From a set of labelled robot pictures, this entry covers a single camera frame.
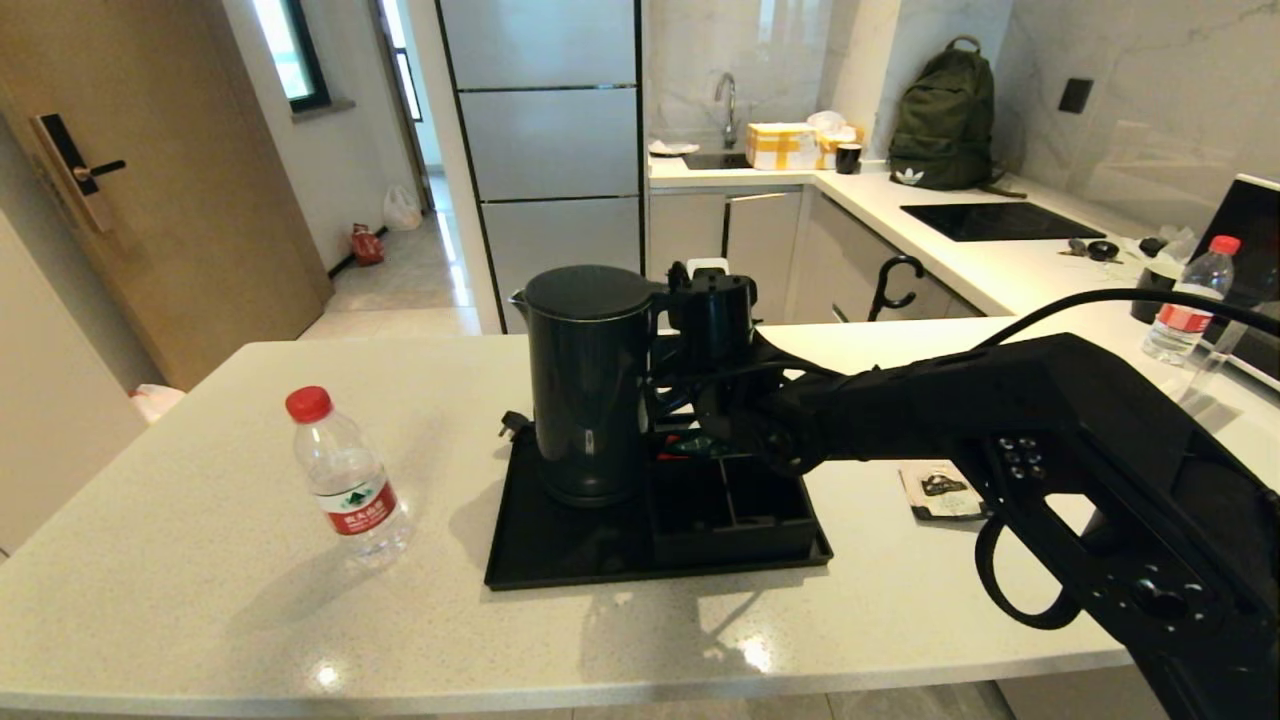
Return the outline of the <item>black electric kettle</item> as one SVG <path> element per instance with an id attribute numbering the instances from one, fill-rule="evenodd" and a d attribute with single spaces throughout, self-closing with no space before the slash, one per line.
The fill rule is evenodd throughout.
<path id="1" fill-rule="evenodd" d="M 648 464 L 658 283 L 617 266 L 543 272 L 509 296 L 527 328 L 547 493 L 577 509 L 632 497 Z"/>

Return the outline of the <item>pink tea bag packet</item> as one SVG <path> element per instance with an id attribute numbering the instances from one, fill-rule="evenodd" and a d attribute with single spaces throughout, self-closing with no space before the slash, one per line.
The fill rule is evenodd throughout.
<path id="1" fill-rule="evenodd" d="M 918 520 L 979 521 L 991 516 L 987 502 L 948 460 L 904 460 L 899 477 Z"/>

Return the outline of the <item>clear water bottle green logo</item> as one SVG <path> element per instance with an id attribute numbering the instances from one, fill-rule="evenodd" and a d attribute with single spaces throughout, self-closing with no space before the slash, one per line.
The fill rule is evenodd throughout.
<path id="1" fill-rule="evenodd" d="M 362 428 L 321 386 L 294 389 L 284 405 L 294 425 L 294 460 L 328 525 L 356 562 L 394 562 L 410 542 L 411 520 Z"/>

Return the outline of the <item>black cylindrical container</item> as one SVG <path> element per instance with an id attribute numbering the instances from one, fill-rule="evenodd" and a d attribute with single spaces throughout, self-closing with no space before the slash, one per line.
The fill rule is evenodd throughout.
<path id="1" fill-rule="evenodd" d="M 1140 273 L 1135 288 L 1143 291 L 1170 291 L 1176 281 L 1175 275 L 1169 275 L 1161 269 L 1148 266 Z M 1155 322 L 1162 306 L 1162 301 L 1149 299 L 1132 300 L 1130 315 L 1138 322 L 1149 325 Z"/>

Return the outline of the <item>dark green red sachet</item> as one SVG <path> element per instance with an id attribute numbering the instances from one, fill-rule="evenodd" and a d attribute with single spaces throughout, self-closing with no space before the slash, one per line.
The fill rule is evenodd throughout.
<path id="1" fill-rule="evenodd" d="M 659 433 L 655 459 L 673 461 L 684 459 L 714 457 L 719 452 L 719 441 L 701 429 L 685 429 Z"/>

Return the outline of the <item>black compartment organizer box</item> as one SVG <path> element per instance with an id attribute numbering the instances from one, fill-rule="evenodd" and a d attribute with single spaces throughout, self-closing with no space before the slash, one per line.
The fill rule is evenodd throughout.
<path id="1" fill-rule="evenodd" d="M 662 568 L 728 568 L 809 557 L 820 524 L 799 477 L 750 456 L 652 465 L 652 547 Z"/>

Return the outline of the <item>grey cabinet door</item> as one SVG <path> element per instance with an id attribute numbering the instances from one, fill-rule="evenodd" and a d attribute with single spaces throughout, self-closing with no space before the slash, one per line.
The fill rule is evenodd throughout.
<path id="1" fill-rule="evenodd" d="M 654 193 L 649 200 L 646 277 L 666 282 L 673 263 L 724 255 L 723 193 Z"/>
<path id="2" fill-rule="evenodd" d="M 723 255 L 733 274 L 754 279 L 753 316 L 765 324 L 785 320 L 801 205 L 799 187 L 735 195 L 724 202 Z"/>

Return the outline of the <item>grey corner cabinet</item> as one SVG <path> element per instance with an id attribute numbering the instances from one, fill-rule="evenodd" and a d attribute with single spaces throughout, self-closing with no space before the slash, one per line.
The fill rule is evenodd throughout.
<path id="1" fill-rule="evenodd" d="M 810 196 L 806 224 L 795 250 L 785 322 L 865 322 L 881 265 L 902 252 L 831 197 L 817 191 Z M 984 315 L 931 273 L 916 281 L 910 268 L 897 266 L 888 296 L 900 299 L 910 290 L 916 292 L 916 301 L 902 310 L 883 310 L 878 322 Z"/>

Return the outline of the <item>black rectangular serving tray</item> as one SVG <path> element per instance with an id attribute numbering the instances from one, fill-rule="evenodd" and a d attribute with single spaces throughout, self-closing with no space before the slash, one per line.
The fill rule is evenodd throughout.
<path id="1" fill-rule="evenodd" d="M 539 471 L 532 427 L 512 445 L 500 507 L 486 564 L 490 591 L 649 582 L 791 568 L 820 568 L 835 556 L 820 527 L 809 557 L 728 568 L 662 568 L 650 533 L 648 491 L 657 460 L 657 429 L 649 436 L 652 461 L 640 491 L 603 509 L 575 509 L 552 498 Z"/>

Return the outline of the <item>white box yellow tape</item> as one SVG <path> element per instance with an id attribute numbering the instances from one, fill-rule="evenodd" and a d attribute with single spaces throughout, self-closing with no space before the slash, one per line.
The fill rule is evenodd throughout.
<path id="1" fill-rule="evenodd" d="M 808 123 L 750 123 L 746 159 L 756 170 L 814 170 L 822 151 L 817 128 Z"/>

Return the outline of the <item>chrome sink faucet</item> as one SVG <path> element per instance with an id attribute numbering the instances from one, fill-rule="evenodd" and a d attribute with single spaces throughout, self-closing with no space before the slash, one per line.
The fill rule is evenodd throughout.
<path id="1" fill-rule="evenodd" d="M 733 151 L 739 145 L 739 113 L 736 78 L 732 72 L 726 70 L 719 76 L 713 99 L 723 110 L 721 127 L 723 150 Z"/>

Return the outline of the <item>black induction cooktop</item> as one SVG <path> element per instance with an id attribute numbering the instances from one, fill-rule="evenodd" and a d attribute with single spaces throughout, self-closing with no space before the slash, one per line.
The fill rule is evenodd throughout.
<path id="1" fill-rule="evenodd" d="M 901 210 L 959 243 L 1106 237 L 1033 202 L 904 205 Z"/>

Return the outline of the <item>silver refrigerator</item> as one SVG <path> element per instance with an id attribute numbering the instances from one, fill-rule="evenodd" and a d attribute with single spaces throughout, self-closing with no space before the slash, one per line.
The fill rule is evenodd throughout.
<path id="1" fill-rule="evenodd" d="M 639 0 L 436 0 L 502 327 L 536 274 L 643 268 Z"/>

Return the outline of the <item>green backpack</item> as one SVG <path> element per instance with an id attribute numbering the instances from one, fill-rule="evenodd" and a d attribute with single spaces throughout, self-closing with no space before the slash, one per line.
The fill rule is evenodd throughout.
<path id="1" fill-rule="evenodd" d="M 970 35 L 952 38 L 908 86 L 890 138 L 890 181 L 918 190 L 979 190 L 1007 199 L 992 154 L 995 77 Z"/>

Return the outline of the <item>white plastic bag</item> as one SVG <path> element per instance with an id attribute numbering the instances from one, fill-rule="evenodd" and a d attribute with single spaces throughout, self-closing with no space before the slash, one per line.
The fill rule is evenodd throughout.
<path id="1" fill-rule="evenodd" d="M 381 205 L 383 224 L 392 232 L 416 231 L 422 223 L 422 209 L 416 195 L 402 186 L 392 186 Z"/>

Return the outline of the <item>crumpled clear plastic wrap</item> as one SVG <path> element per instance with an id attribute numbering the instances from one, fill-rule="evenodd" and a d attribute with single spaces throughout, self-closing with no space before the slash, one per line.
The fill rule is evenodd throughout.
<path id="1" fill-rule="evenodd" d="M 1155 234 L 1139 238 L 1138 249 L 1152 265 L 1184 266 L 1189 263 L 1196 241 L 1190 227 L 1161 225 Z"/>

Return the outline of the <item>clear acrylic sign holder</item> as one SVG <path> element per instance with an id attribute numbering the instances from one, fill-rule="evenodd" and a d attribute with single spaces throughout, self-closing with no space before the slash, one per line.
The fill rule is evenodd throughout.
<path id="1" fill-rule="evenodd" d="M 1221 370 L 1234 356 L 1239 341 L 1251 328 L 1239 322 L 1229 322 L 1222 329 L 1216 343 L 1210 348 L 1203 361 L 1197 366 L 1196 374 L 1178 398 L 1178 405 L 1190 415 L 1207 413 L 1216 398 L 1211 393 L 1213 383 L 1221 375 Z"/>

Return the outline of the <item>white framed black appliance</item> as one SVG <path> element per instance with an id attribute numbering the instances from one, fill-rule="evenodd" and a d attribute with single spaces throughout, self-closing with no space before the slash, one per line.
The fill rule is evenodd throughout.
<path id="1" fill-rule="evenodd" d="M 1192 258 L 1206 254 L 1221 234 L 1240 241 L 1225 304 L 1280 316 L 1280 182 L 1236 176 Z M 1248 328 L 1234 357 L 1235 364 L 1280 391 L 1280 340 Z"/>

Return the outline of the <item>dark framed window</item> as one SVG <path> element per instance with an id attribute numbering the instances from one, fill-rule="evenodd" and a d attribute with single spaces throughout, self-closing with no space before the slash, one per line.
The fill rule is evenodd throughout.
<path id="1" fill-rule="evenodd" d="M 250 0 L 273 67 L 297 117 L 332 105 L 302 0 Z"/>

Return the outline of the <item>wooden door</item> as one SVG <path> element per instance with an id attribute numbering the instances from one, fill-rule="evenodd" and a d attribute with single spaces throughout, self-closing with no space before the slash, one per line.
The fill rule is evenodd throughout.
<path id="1" fill-rule="evenodd" d="M 168 386 L 292 341 L 332 296 L 223 0 L 0 0 L 0 113 Z M 114 229 L 90 229 L 31 118 L 60 114 Z"/>

